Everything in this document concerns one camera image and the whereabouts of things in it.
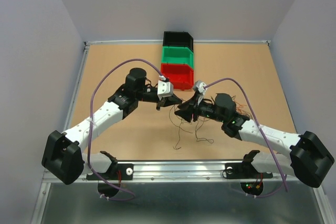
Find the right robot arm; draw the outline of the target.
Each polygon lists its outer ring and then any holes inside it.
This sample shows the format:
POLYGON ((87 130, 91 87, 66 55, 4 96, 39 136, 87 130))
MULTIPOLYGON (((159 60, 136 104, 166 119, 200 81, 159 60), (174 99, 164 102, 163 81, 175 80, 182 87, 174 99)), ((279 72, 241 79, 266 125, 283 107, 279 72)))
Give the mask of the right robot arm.
POLYGON ((318 188, 335 160, 318 136, 310 131, 288 133, 258 124, 239 113, 229 94, 219 93, 213 102, 199 100, 195 94, 177 107, 175 115, 188 122, 199 117, 222 124, 231 137, 269 148, 270 152, 251 151, 244 158, 241 170, 253 177, 258 173, 283 173, 295 176, 307 186, 318 188))

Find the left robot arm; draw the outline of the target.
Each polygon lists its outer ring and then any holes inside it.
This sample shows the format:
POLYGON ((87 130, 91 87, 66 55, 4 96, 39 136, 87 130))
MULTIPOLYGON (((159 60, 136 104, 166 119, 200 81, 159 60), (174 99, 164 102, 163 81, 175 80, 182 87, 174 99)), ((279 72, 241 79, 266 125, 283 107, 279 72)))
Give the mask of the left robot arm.
POLYGON ((50 133, 42 157, 42 166, 64 184, 72 184, 80 175, 98 173, 106 179, 117 172, 118 161, 107 152, 91 154, 91 144, 99 134, 125 119, 140 101, 155 103, 156 109, 179 105, 173 85, 164 77, 158 85, 146 83, 146 71, 132 68, 125 83, 91 116, 76 126, 50 133))

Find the red plastic bin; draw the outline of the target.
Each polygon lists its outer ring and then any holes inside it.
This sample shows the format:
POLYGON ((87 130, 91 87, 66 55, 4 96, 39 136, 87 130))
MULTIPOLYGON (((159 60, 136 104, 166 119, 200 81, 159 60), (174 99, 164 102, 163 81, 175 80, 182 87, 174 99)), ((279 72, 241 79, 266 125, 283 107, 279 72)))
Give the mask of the red plastic bin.
POLYGON ((161 72, 174 89, 190 90, 194 85, 194 69, 187 64, 161 63, 161 72))

